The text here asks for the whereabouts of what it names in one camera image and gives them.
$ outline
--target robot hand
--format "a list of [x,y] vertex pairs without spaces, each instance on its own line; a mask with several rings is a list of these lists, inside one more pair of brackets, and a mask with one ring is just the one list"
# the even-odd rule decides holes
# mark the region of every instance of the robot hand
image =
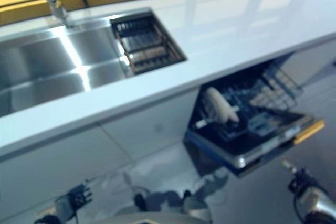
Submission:
[[[287,161],[283,165],[294,174],[288,189],[294,194],[294,209],[301,222],[336,224],[336,204],[331,201],[327,191],[306,169],[297,170]],[[298,202],[304,214],[299,213]]]
[[90,188],[81,184],[57,198],[50,208],[39,214],[34,224],[65,224],[77,218],[77,211],[92,201],[91,196]]

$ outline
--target cabinet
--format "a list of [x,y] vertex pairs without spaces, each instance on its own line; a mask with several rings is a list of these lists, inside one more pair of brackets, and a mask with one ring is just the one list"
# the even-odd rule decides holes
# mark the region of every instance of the cabinet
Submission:
[[57,197],[105,170],[130,162],[96,125],[0,163],[0,222]]
[[184,138],[197,95],[194,88],[100,125],[137,159]]

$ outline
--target white countertop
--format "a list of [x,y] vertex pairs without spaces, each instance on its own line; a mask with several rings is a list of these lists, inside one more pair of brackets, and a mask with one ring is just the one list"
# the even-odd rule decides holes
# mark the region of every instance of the white countertop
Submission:
[[[0,156],[336,38],[336,0],[137,0],[78,10],[71,17],[139,7],[153,8],[188,61],[0,118]],[[47,17],[7,25],[0,27],[0,36],[54,23]]]

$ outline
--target open dishwasher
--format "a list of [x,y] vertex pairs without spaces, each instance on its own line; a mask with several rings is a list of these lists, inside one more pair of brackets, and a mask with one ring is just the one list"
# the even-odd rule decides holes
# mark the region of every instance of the open dishwasher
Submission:
[[201,88],[186,138],[244,175],[324,127],[290,110],[300,94],[274,61],[212,81]]

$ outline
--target yellow handle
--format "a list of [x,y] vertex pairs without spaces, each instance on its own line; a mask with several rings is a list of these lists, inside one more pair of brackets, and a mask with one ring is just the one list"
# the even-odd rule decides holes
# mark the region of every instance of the yellow handle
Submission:
[[294,144],[300,144],[310,136],[314,135],[318,131],[324,128],[324,120],[320,119],[313,125],[309,126],[305,130],[301,131],[299,134],[297,134],[293,140]]

